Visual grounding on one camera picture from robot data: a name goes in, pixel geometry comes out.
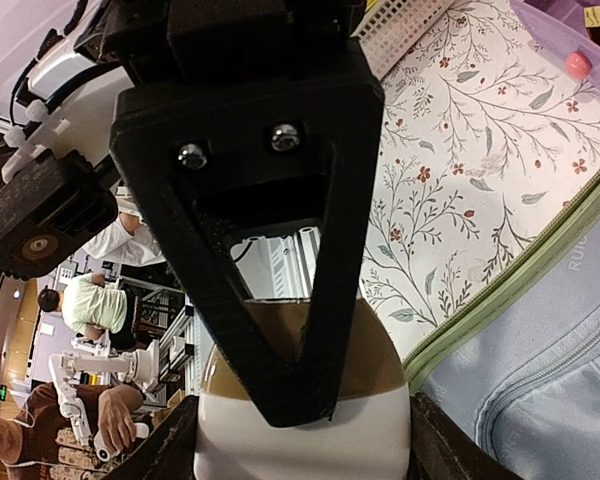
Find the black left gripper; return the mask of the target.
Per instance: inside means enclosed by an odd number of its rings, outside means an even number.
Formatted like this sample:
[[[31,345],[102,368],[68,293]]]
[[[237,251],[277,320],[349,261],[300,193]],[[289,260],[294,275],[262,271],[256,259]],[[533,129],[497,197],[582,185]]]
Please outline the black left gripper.
[[[104,1],[75,49],[119,66],[131,96],[252,88],[354,95],[366,62],[352,38],[362,1]]]

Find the green hard-shell suitcase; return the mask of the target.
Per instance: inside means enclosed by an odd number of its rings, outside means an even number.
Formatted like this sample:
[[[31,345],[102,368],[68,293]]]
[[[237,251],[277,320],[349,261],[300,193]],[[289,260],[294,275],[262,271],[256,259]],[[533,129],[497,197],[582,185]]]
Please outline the green hard-shell suitcase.
[[[520,479],[600,479],[600,170],[404,367]]]

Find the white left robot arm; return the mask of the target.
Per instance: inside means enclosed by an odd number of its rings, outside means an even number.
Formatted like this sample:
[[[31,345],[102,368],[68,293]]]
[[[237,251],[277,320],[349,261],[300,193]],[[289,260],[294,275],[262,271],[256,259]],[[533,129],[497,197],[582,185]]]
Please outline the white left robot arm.
[[[362,1],[105,1],[93,65],[7,133],[0,272],[48,274],[111,223],[122,181],[216,345],[271,426],[332,416],[341,389],[384,93]],[[231,248],[320,233],[300,342],[248,311]]]

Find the purple drawer box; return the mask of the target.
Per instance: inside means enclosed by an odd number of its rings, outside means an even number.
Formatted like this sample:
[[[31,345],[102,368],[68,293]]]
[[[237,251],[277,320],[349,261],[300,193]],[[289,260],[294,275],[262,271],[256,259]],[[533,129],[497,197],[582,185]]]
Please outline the purple drawer box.
[[[600,1],[512,1],[518,19],[574,79],[600,90],[600,37],[587,25],[587,10]]]

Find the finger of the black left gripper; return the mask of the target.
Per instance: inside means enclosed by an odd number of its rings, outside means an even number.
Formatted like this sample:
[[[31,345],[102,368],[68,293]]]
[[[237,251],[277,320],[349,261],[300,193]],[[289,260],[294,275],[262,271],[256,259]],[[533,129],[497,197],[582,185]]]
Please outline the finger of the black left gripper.
[[[168,263],[218,348],[250,392],[253,373],[318,365],[340,382],[371,204],[384,93],[366,63],[366,89],[227,90],[131,96],[114,108],[110,150]],[[299,346],[278,353],[247,308],[229,249],[255,236],[320,231]]]

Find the white perforated plastic basket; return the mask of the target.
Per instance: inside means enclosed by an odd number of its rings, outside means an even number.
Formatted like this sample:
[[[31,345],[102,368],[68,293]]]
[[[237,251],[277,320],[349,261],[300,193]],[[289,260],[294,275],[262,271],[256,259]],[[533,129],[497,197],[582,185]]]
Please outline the white perforated plastic basket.
[[[382,80],[452,4],[452,0],[369,1],[353,35],[373,75]]]

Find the cream round bottle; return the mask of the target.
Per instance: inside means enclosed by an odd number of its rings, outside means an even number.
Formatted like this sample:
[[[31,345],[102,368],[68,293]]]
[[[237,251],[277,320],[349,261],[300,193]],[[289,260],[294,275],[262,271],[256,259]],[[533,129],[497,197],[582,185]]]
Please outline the cream round bottle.
[[[254,402],[219,348],[203,375],[193,474],[197,479],[403,479],[411,449],[409,387],[385,327],[362,298],[340,382],[314,365],[298,374],[253,373]]]

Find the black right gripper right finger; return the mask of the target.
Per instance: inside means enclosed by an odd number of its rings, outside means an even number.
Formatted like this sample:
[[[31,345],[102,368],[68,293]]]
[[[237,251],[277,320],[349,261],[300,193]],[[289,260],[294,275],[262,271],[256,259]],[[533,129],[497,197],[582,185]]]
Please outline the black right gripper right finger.
[[[412,395],[410,407],[409,479],[520,479],[481,450],[426,394]]]

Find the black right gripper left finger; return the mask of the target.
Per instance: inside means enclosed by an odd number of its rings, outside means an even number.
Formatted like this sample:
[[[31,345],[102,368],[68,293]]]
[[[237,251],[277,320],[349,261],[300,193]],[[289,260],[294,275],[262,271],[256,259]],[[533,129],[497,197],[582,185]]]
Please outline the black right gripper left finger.
[[[197,396],[186,396],[167,409],[148,439],[130,458],[131,479],[194,479]]]

